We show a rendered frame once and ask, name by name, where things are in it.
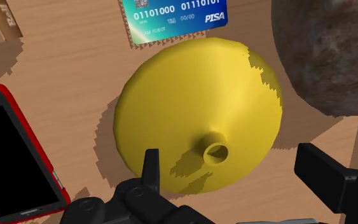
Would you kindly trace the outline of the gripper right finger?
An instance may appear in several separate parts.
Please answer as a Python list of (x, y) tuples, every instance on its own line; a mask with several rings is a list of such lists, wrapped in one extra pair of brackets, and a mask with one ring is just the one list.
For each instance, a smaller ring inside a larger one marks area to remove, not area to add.
[(358, 169), (341, 165), (312, 143), (298, 145), (294, 172), (344, 224), (358, 224)]

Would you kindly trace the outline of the blue green bank card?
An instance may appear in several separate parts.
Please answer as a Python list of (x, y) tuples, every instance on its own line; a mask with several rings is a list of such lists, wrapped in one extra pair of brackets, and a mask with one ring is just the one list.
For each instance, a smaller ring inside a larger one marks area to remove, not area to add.
[(121, 0), (136, 45), (223, 27), (227, 0)]

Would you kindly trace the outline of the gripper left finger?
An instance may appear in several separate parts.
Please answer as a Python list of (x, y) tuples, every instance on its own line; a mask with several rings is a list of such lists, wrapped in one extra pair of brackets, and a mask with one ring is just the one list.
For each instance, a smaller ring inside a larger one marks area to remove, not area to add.
[(215, 224), (189, 206), (175, 206), (160, 195), (159, 151), (145, 152), (142, 175), (117, 185), (108, 202), (75, 200), (59, 224)]

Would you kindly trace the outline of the dark mottled round vessel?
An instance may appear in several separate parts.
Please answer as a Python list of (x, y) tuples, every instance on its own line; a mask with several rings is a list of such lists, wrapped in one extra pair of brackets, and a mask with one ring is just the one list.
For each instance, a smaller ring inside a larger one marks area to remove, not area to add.
[(295, 92), (327, 116), (358, 116), (358, 0), (272, 0), (271, 21)]

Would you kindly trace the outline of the red smartphone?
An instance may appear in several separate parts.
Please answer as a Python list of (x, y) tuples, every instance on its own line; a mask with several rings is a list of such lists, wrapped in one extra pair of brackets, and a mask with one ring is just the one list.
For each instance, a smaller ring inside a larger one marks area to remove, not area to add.
[(57, 213), (70, 201), (15, 98), (0, 84), (0, 224)]

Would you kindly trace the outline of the yellow funnel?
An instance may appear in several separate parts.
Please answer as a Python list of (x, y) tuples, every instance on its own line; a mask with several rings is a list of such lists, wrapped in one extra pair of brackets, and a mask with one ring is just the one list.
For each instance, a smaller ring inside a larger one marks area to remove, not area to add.
[(236, 41), (192, 39), (164, 48), (127, 81), (114, 138), (134, 174), (146, 150), (156, 148), (164, 190), (205, 193), (261, 163), (282, 110), (280, 84), (262, 56)]

